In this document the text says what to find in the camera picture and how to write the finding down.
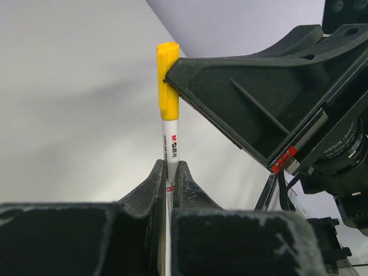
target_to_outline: black cable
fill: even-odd
[[[366,264],[359,264],[359,265],[358,264],[356,264],[356,265],[353,264],[352,265],[352,267],[361,267],[361,266],[368,266],[368,263],[366,263]]]
[[[278,173],[277,179],[278,179],[279,193],[280,193],[279,201],[280,201],[280,206],[282,210],[292,211],[292,212],[296,211],[294,204],[292,203],[292,201],[290,200],[288,196],[288,191],[299,181],[299,178],[300,177],[298,176],[294,177],[293,180],[290,181],[288,185],[286,185],[285,175],[283,171]]]
[[[284,211],[290,211],[289,197],[286,190],[285,175],[283,171],[279,172],[277,175],[278,185],[279,185],[279,201],[281,209]]]
[[[298,183],[299,180],[300,180],[300,175],[298,174],[287,185],[287,187],[286,187],[287,191],[289,191],[296,183]]]

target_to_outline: robotic arm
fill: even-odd
[[[253,55],[181,58],[166,81],[281,184],[285,170],[304,193],[332,194],[368,236],[367,59],[368,25],[298,26]]]

